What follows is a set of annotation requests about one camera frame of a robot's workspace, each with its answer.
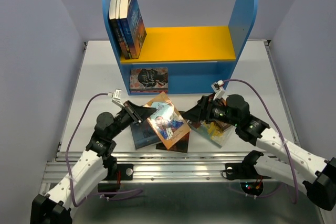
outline white table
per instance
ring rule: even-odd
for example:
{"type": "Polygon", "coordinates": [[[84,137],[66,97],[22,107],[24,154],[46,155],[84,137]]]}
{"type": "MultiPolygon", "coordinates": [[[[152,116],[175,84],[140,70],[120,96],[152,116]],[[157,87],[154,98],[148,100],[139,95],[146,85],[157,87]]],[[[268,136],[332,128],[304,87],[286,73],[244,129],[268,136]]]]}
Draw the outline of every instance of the white table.
{"type": "MultiPolygon", "coordinates": [[[[64,161],[70,136],[88,100],[97,93],[113,92],[116,88],[124,89],[124,83],[115,60],[108,41],[90,41],[88,43],[57,154],[57,161],[64,161]]],[[[248,81],[257,89],[284,136],[293,142],[291,129],[263,41],[248,41],[246,43],[232,78],[248,81]]],[[[234,93],[245,98],[250,104],[253,115],[273,127],[264,107],[249,87],[242,83],[231,82],[227,87],[226,94],[234,93]]],[[[133,103],[141,105],[153,97],[154,95],[129,97],[124,92],[122,100],[129,99],[133,103]]],[[[200,94],[170,95],[173,104],[182,111],[193,107],[200,97],[200,94]]],[[[116,114],[119,107],[112,104],[107,97],[96,98],[91,103],[70,148],[69,156],[72,161],[76,161],[85,149],[93,133],[96,118],[104,111],[116,114]]],[[[191,131],[187,154],[156,150],[155,146],[148,146],[136,151],[130,128],[125,129],[114,140],[117,146],[113,155],[118,158],[118,162],[135,164],[134,182],[152,182],[154,178],[156,182],[171,182],[170,178],[172,177],[177,177],[181,182],[203,182],[204,178],[211,182],[222,181],[223,178],[220,177],[219,171],[224,169],[225,163],[241,161],[251,150],[257,150],[249,143],[239,139],[236,134],[231,134],[224,146],[218,148],[196,132],[191,131]]],[[[65,173],[66,167],[63,163],[49,163],[44,181],[56,181],[61,179],[65,173]]]]}

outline bookshelf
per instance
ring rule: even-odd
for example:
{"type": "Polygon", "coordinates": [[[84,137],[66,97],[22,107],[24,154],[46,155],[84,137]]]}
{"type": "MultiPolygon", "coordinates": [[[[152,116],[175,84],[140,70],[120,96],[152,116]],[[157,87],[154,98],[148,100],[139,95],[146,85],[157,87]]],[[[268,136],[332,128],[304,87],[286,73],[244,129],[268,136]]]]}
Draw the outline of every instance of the bookshelf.
{"type": "Polygon", "coordinates": [[[128,95],[153,94],[131,93],[129,82],[132,68],[155,67],[168,68],[168,94],[213,92],[213,82],[231,77],[258,9],[258,0],[236,0],[227,26],[146,27],[139,59],[125,60],[110,26],[110,1],[102,0],[103,19],[128,95]]]}

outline table surface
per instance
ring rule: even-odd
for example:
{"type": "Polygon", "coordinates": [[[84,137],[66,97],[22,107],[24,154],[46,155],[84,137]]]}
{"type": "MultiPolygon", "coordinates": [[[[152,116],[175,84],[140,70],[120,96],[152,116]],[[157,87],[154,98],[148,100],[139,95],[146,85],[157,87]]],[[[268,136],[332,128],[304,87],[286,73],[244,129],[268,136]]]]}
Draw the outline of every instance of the table surface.
{"type": "MultiPolygon", "coordinates": [[[[285,109],[282,105],[276,79],[263,41],[247,41],[232,78],[245,80],[256,88],[264,99],[271,115],[278,123],[284,136],[293,142],[285,109]]],[[[89,41],[69,111],[67,124],[61,139],[61,147],[59,149],[58,157],[64,156],[70,136],[73,133],[88,100],[97,93],[113,92],[116,88],[125,89],[125,86],[109,41],[89,41]]],[[[242,83],[231,82],[227,87],[225,95],[229,94],[242,95],[250,104],[251,113],[268,122],[271,127],[274,127],[269,120],[263,105],[248,86],[242,83]]],[[[129,99],[138,105],[147,103],[153,97],[155,96],[128,96],[126,92],[122,93],[122,101],[129,99]]],[[[173,104],[182,111],[193,107],[200,97],[200,94],[170,95],[173,104]]],[[[96,118],[104,111],[116,114],[119,111],[119,107],[114,105],[107,97],[99,97],[93,100],[74,137],[70,147],[69,156],[77,157],[79,153],[85,149],[85,146],[88,144],[93,133],[96,118]]],[[[155,154],[159,157],[190,157],[197,155],[197,153],[212,156],[219,153],[242,153],[258,149],[239,139],[236,134],[231,134],[224,146],[218,148],[216,145],[193,131],[191,131],[190,134],[187,154],[156,150],[155,146],[148,146],[136,151],[130,128],[125,129],[114,140],[116,141],[117,146],[113,153],[116,155],[118,155],[118,153],[142,153],[155,154]]]]}

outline blue book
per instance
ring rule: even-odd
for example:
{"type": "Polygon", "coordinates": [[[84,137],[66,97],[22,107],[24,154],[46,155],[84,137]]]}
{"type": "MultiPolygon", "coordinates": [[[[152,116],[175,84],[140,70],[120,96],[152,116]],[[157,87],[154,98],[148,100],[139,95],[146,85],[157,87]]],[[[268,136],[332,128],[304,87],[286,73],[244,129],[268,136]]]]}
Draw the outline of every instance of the blue book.
{"type": "Polygon", "coordinates": [[[161,140],[147,121],[144,121],[140,125],[131,124],[131,131],[136,150],[146,146],[161,143],[161,140]]]}
{"type": "Polygon", "coordinates": [[[147,35],[138,1],[120,0],[119,19],[132,59],[138,59],[147,35]]]}

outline book spine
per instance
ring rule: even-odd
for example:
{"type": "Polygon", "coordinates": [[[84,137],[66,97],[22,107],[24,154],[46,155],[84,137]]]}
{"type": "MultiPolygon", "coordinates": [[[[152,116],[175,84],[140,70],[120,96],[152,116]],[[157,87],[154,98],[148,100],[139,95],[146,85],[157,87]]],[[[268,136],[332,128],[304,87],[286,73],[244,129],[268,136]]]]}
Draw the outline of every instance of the book spine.
{"type": "Polygon", "coordinates": [[[130,48],[129,48],[129,46],[128,46],[128,43],[127,43],[127,40],[126,40],[124,31],[123,31],[123,29],[122,29],[122,25],[121,25],[120,19],[116,19],[116,21],[117,21],[117,24],[118,24],[118,27],[119,27],[119,31],[120,31],[122,40],[124,41],[124,44],[125,44],[125,47],[126,47],[126,52],[127,52],[127,54],[124,55],[124,56],[125,56],[125,59],[126,59],[126,60],[132,59],[131,51],[130,51],[130,48]]]}
{"type": "Polygon", "coordinates": [[[133,40],[133,37],[132,37],[132,34],[131,34],[130,25],[128,24],[127,18],[121,19],[121,25],[122,25],[122,29],[123,29],[124,34],[125,34],[127,44],[130,48],[132,59],[138,59],[139,55],[136,53],[134,40],[133,40]]]}
{"type": "Polygon", "coordinates": [[[112,23],[112,28],[113,28],[114,34],[117,37],[119,46],[121,48],[122,54],[124,55],[125,59],[128,59],[127,58],[128,57],[127,49],[126,49],[126,46],[125,46],[125,42],[124,42],[124,40],[123,40],[123,38],[121,36],[121,32],[120,32],[117,20],[116,19],[112,19],[111,23],[112,23]]]}

